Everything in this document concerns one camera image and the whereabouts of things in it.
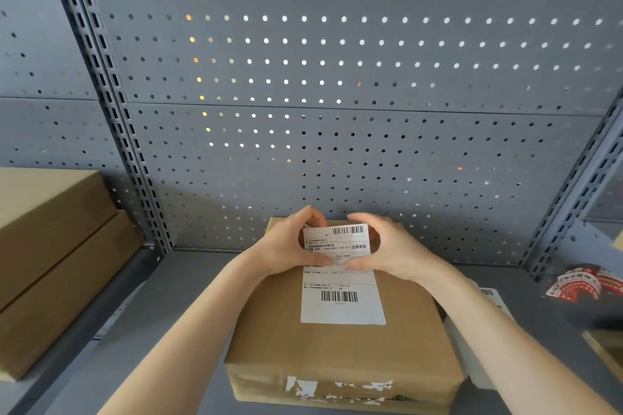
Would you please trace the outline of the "person's right hand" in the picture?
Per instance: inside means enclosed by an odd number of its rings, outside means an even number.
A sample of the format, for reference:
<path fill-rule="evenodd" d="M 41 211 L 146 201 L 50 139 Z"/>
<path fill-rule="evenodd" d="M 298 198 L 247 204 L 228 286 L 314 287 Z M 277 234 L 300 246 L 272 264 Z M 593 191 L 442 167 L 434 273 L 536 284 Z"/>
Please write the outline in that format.
<path fill-rule="evenodd" d="M 348 218 L 367 224 L 379 236 L 378 249 L 370 254 L 373 270 L 419 284 L 448 273 L 450 265 L 426 249 L 400 223 L 371 213 L 352 213 Z"/>

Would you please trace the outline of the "person's left hand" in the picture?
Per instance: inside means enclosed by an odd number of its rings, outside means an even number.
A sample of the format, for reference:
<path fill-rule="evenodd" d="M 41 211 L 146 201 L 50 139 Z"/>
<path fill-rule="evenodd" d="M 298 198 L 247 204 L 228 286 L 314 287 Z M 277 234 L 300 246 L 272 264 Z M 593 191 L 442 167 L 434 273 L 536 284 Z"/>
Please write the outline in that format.
<path fill-rule="evenodd" d="M 304 266 L 304 254 L 321 254 L 309 252 L 300 245 L 299 237 L 306 227 L 326 227 L 324 215 L 310 205 L 277 221 L 263 238 L 242 253 L 243 261 L 263 278 Z"/>

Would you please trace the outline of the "white shipping label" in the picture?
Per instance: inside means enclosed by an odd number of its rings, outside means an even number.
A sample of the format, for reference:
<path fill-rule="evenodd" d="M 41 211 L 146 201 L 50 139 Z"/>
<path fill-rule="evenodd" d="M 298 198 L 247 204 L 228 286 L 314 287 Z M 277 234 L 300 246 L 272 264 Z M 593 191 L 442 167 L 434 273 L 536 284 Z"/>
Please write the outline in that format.
<path fill-rule="evenodd" d="M 306 251 L 330 256 L 331 266 L 303 268 L 300 321 L 303 324 L 385 325 L 385 313 L 372 270 L 346 270 L 343 264 L 370 255 L 367 224 L 305 228 Z"/>

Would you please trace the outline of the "person's left forearm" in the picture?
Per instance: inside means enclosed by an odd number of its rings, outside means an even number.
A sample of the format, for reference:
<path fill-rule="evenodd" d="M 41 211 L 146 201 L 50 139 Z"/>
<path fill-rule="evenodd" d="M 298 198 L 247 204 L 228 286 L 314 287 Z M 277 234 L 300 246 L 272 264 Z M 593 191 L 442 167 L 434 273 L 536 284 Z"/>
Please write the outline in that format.
<path fill-rule="evenodd" d="M 250 251 L 230 261 L 97 415 L 197 415 L 236 320 L 267 270 Z"/>

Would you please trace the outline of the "person's right forearm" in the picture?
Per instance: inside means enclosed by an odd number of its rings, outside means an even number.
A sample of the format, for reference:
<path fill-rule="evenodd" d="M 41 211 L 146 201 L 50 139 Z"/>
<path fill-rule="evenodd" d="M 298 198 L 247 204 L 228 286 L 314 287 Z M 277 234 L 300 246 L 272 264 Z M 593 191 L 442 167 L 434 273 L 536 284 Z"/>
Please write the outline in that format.
<path fill-rule="evenodd" d="M 421 285 L 452 319 L 513 415 L 619 415 L 454 266 Z"/>

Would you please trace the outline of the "taped brown cardboard box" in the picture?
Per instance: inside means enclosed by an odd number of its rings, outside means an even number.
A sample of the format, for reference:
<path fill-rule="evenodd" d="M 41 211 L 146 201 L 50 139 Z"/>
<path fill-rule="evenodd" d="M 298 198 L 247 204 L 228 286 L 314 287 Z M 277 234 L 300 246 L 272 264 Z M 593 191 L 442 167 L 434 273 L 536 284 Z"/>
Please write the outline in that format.
<path fill-rule="evenodd" d="M 269 276 L 225 356 L 238 401 L 448 415 L 465 377 L 431 295 L 375 270 L 385 325 L 303 324 L 303 268 Z"/>

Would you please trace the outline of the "grey perforated back panel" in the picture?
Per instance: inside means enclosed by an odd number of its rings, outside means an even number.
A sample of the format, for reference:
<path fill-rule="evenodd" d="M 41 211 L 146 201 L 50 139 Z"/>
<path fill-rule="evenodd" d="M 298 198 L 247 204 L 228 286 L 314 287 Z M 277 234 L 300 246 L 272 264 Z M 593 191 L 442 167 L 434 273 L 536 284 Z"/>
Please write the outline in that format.
<path fill-rule="evenodd" d="M 0 0 L 0 97 L 97 99 L 61 0 Z"/>
<path fill-rule="evenodd" d="M 0 167 L 98 170 L 117 208 L 154 244 L 98 101 L 0 97 Z"/>
<path fill-rule="evenodd" d="M 87 0 L 140 103 L 603 115 L 623 0 Z"/>
<path fill-rule="evenodd" d="M 134 104 L 178 248 L 240 250 L 271 217 L 375 213 L 453 261 L 518 264 L 598 117 Z"/>

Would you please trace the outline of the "grey metal shelf board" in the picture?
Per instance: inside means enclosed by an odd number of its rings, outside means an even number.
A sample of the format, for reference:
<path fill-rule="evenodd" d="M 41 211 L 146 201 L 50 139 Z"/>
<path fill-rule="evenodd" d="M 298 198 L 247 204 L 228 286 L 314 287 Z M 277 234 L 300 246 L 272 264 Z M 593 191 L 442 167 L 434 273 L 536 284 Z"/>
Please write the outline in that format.
<path fill-rule="evenodd" d="M 27 415 L 54 383 L 43 414 L 96 415 L 234 254 L 173 251 L 160 264 L 156 256 L 138 252 L 24 380 L 0 382 L 0 415 Z M 496 289 L 519 325 L 623 414 L 623 385 L 525 270 L 457 268 Z"/>

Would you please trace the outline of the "grey slotted shelf upright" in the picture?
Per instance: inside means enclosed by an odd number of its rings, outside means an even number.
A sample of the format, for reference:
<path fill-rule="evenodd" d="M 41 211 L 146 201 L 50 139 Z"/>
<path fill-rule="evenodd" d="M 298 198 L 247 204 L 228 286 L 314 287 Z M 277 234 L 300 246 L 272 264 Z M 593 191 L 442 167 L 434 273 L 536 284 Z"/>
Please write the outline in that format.
<path fill-rule="evenodd" d="M 546 210 L 519 266 L 539 282 L 562 267 L 556 253 L 572 223 L 592 207 L 623 154 L 623 86 Z"/>
<path fill-rule="evenodd" d="M 150 178 L 134 128 L 129 100 L 124 91 L 97 0 L 61 0 L 67 19 L 97 93 L 106 123 L 123 164 L 115 180 L 113 196 L 132 213 L 147 246 L 162 258 L 173 248 L 165 215 Z"/>

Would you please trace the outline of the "red and white sticker roll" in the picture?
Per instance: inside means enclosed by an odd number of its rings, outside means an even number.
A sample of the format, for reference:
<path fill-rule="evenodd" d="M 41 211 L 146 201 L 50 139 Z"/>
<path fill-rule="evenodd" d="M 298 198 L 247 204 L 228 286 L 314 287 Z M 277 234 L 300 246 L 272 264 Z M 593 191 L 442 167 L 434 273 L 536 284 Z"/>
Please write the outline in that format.
<path fill-rule="evenodd" d="M 598 301 L 603 294 L 623 298 L 623 278 L 593 264 L 565 271 L 554 279 L 545 292 L 549 298 L 569 303 L 578 303 L 581 295 Z"/>

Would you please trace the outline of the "flat brown cardboard box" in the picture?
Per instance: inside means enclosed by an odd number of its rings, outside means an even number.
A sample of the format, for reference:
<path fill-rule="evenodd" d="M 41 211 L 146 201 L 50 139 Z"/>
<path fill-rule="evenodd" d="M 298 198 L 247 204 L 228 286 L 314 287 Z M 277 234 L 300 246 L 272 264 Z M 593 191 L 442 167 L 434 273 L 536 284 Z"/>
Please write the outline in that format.
<path fill-rule="evenodd" d="M 116 211 L 96 170 L 0 167 L 0 311 Z"/>
<path fill-rule="evenodd" d="M 124 210 L 0 310 L 0 381 L 18 381 L 143 246 Z"/>

